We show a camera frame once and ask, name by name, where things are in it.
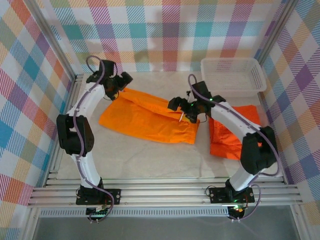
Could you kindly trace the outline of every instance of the folded cloth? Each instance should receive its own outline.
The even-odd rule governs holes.
[[[260,119],[256,106],[235,106],[237,112],[251,122],[260,125]],[[210,118],[210,154],[225,159],[240,160],[242,143],[223,124]]]
[[[194,144],[199,123],[168,109],[168,101],[125,88],[100,116],[99,124],[132,137],[160,143]]]

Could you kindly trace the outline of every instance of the metal bar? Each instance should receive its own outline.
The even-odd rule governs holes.
[[[299,0],[288,0],[283,8],[283,11],[280,15],[280,18],[275,24],[274,30],[268,37],[266,45],[264,46],[261,54],[257,57],[257,61],[262,66],[266,61],[272,47],[276,43],[281,34],[282,30],[284,29],[291,13],[294,11],[296,5],[298,4]]]
[[[316,238],[311,237],[311,231],[308,229],[308,220],[305,218],[302,208],[303,206],[297,204],[291,206],[293,219],[299,236],[303,240],[316,240]]]
[[[64,109],[65,113],[71,108],[72,104],[74,104],[74,98],[76,98],[77,100],[78,98],[77,92],[79,93],[79,89],[80,89],[79,83],[77,81],[74,81],[71,86],[70,94],[66,103],[66,108]],[[56,136],[54,139],[52,150],[50,152],[50,159],[48,163],[49,167],[46,168],[44,173],[45,177],[43,178],[43,181],[42,181],[43,187],[46,186],[47,180],[50,175],[54,173],[58,174],[56,171],[59,170],[62,155],[63,155],[63,149],[60,148],[58,136]]]
[[[47,181],[47,186],[56,185],[80,185],[80,179],[57,179],[57,175],[50,174]],[[169,178],[115,178],[103,179],[103,184],[106,185],[152,185],[152,184],[222,184],[224,185],[229,177],[169,177]],[[280,183],[283,185],[283,178],[277,177],[259,177],[256,183]]]
[[[73,47],[70,44],[69,38],[68,38],[61,22],[58,19],[58,16],[55,12],[55,9],[51,4],[51,1],[50,0],[42,0],[42,3],[44,6],[44,9],[46,11],[46,14],[48,15],[48,18],[50,20],[50,24],[54,25],[56,31],[60,35],[61,41],[64,44],[64,48],[66,49],[66,51],[69,53],[70,57],[73,60],[73,66],[74,66],[74,70],[76,71],[76,74],[83,73],[84,70],[81,67],[79,59],[77,58],[77,55],[76,55]]]
[[[204,194],[205,189],[198,188],[198,189],[184,189],[179,190],[177,189],[130,189],[125,190],[121,194],[121,197],[143,197],[146,196],[147,193],[153,192],[157,196],[202,196]],[[283,195],[283,194],[299,194],[298,188],[262,188],[262,194],[268,195]],[[259,191],[257,188],[253,189],[254,194],[258,194]],[[74,197],[75,196],[75,189],[64,189],[64,190],[53,190],[53,191],[35,191],[32,194],[33,198],[48,198],[48,197]]]
[[[210,204],[205,189],[209,185],[223,187],[227,178],[134,178],[104,179],[105,188],[120,188],[122,207],[199,207],[227,206]],[[257,183],[261,187],[262,205],[300,204],[297,186],[285,185],[281,177],[263,177]],[[29,206],[34,208],[77,207],[76,190],[79,179],[49,179],[45,188],[35,188]],[[255,199],[259,191],[253,187]]]
[[[18,240],[33,239],[40,213],[40,208],[27,209]]]
[[[50,47],[54,51],[57,56],[57,59],[61,63],[64,71],[69,76],[70,79],[75,80],[76,74],[73,71],[66,55],[64,54],[63,50],[61,49],[52,29],[50,28],[48,22],[46,21],[44,15],[42,14],[38,4],[34,0],[24,0],[25,5],[29,9],[30,13],[34,17],[36,23],[39,25],[40,30],[42,31],[43,35],[45,36],[47,42],[49,43]]]

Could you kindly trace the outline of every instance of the wire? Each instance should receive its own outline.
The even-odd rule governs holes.
[[[85,59],[85,63],[86,63],[86,65],[88,66],[88,68],[90,69],[90,71],[91,71],[92,73],[95,73],[96,71],[94,71],[94,70],[90,67],[90,65],[89,65],[89,62],[88,62],[89,59],[90,59],[90,56],[88,56],[88,57]]]
[[[196,78],[196,76],[194,75],[194,74],[189,74],[189,76],[188,76],[188,82],[190,82],[190,77],[193,77],[194,78],[194,81],[195,81],[195,83],[197,83],[197,78]]]
[[[75,190],[75,195],[80,198],[81,196],[78,194],[79,190],[80,190],[80,187],[77,190]]]
[[[210,195],[207,194],[207,190],[208,190],[210,187],[215,188],[215,186],[210,185],[210,186],[207,186],[206,189],[204,190],[204,194],[207,195],[208,197],[210,197]]]
[[[115,77],[115,76],[118,75],[118,67],[117,67],[117,64],[116,64],[116,63],[114,63],[114,66],[115,66],[115,75],[114,75],[114,77]]]
[[[254,206],[253,210],[252,210],[248,215],[244,216],[244,217],[241,218],[241,219],[238,219],[239,221],[240,221],[240,220],[245,220],[245,219],[249,218],[252,214],[254,214],[254,212],[256,211],[257,207],[258,207],[259,204],[260,204],[260,200],[261,200],[261,188],[259,187],[258,184],[252,184],[251,187],[253,187],[253,186],[256,186],[256,187],[258,188],[258,191],[259,191],[258,201],[256,202],[256,205]]]
[[[251,129],[253,129],[254,131],[256,131],[256,132],[266,141],[266,143],[270,146],[270,148],[271,148],[271,150],[272,150],[272,152],[273,152],[273,154],[274,154],[274,156],[275,156],[275,158],[276,158],[276,162],[277,162],[277,170],[276,170],[276,173],[274,173],[274,174],[269,174],[269,173],[261,172],[261,173],[258,173],[258,175],[261,174],[261,175],[268,176],[268,177],[274,177],[274,176],[278,175],[278,173],[280,172],[280,167],[279,167],[279,166],[281,165],[281,160],[280,160],[280,158],[279,158],[279,155],[278,155],[278,153],[277,153],[277,150],[275,149],[275,147],[273,146],[273,144],[270,142],[270,140],[269,140],[259,129],[257,129],[256,127],[252,126],[246,119],[244,119],[244,118],[243,118],[241,115],[239,115],[237,112],[233,111],[232,109],[230,109],[230,108],[228,108],[228,107],[226,107],[226,106],[224,106],[224,105],[222,105],[222,104],[220,104],[220,103],[218,103],[218,102],[216,102],[216,101],[210,100],[210,99],[202,96],[199,92],[197,92],[197,90],[196,90],[196,89],[192,86],[192,84],[191,84],[191,81],[190,81],[190,77],[191,77],[191,76],[194,77],[194,79],[196,79],[196,77],[195,77],[195,75],[193,75],[193,74],[190,74],[189,77],[188,77],[188,83],[189,83],[189,85],[190,85],[190,87],[191,87],[191,89],[192,89],[192,92],[193,92],[194,94],[196,94],[199,98],[201,98],[201,99],[203,99],[203,100],[205,100],[205,101],[207,101],[207,102],[209,102],[209,103],[213,103],[213,104],[219,106],[220,108],[222,108],[222,109],[224,109],[224,110],[227,110],[228,112],[230,112],[231,114],[233,114],[235,117],[237,117],[239,120],[241,120],[241,121],[242,121],[245,125],[247,125],[249,128],[251,128]],[[250,186],[255,179],[256,179],[256,177],[253,178],[253,179],[249,182],[248,185]]]
[[[85,62],[87,64],[87,66],[89,67],[89,64],[88,64],[88,60],[90,58],[95,58],[95,59],[98,59],[101,63],[101,66],[102,66],[102,73],[101,73],[101,76],[99,77],[98,81],[96,81],[96,83],[88,90],[86,91],[83,96],[81,97],[81,99],[79,100],[78,104],[76,105],[76,109],[74,111],[74,114],[73,114],[73,125],[74,125],[74,128],[75,128],[75,131],[76,131],[76,134],[78,135],[79,137],[79,140],[80,140],[80,145],[81,145],[81,151],[80,151],[80,154],[78,156],[75,157],[76,159],[76,165],[78,167],[78,170],[79,170],[79,173],[81,175],[81,177],[84,179],[84,181],[90,185],[91,187],[93,187],[94,189],[97,189],[98,191],[101,191],[105,194],[107,194],[110,198],[111,198],[111,206],[109,208],[109,210],[107,211],[106,215],[104,217],[102,217],[100,219],[100,222],[103,221],[104,219],[106,219],[106,217],[110,214],[110,212],[112,211],[113,207],[114,207],[114,204],[115,204],[115,199],[114,199],[114,196],[112,196],[112,194],[96,185],[94,185],[93,183],[91,183],[87,177],[85,176],[85,174],[83,173],[82,169],[81,169],[81,165],[80,165],[80,158],[82,157],[82,155],[84,154],[84,151],[85,151],[85,143],[84,143],[84,139],[80,133],[80,130],[77,126],[77,113],[79,112],[79,109],[80,109],[80,106],[82,104],[82,102],[84,101],[84,99],[86,98],[86,96],[91,93],[91,91],[101,82],[101,80],[103,79],[104,75],[105,75],[105,65],[103,64],[102,60],[97,57],[97,56],[93,56],[93,55],[90,55],[86,58]],[[91,217],[89,216],[89,220],[91,223],[94,223],[94,221],[91,219]]]

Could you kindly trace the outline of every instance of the white plastic basket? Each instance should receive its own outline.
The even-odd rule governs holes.
[[[261,66],[252,57],[204,58],[201,74],[212,95],[252,97],[267,88]]]

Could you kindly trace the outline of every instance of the checkered fabric wall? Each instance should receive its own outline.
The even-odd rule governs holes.
[[[286,176],[297,184],[320,236],[320,0],[301,0],[264,70],[264,107]]]
[[[264,47],[266,46],[267,41],[269,39],[269,36],[275,30],[277,22],[278,22],[279,18],[281,17],[281,14],[283,13],[287,2],[289,2],[289,0],[281,0],[281,3],[278,6],[278,8],[277,8],[277,10],[276,10],[276,12],[275,12],[275,14],[274,14],[274,16],[272,18],[272,21],[271,21],[267,31],[265,32],[265,34],[263,36],[263,39],[262,39],[262,41],[260,43],[260,46],[259,46],[258,50],[255,53],[254,58],[257,59],[260,56],[260,54],[261,54],[262,50],[264,49]]]
[[[14,240],[46,170],[71,80],[23,1],[0,6],[0,240]]]
[[[272,20],[269,10],[280,3],[279,0],[37,2],[72,64],[78,61],[80,70],[85,72],[89,72],[85,64],[88,55],[113,60],[120,69],[133,72],[199,71],[200,61],[206,57],[253,57],[260,35],[263,37],[265,22]]]

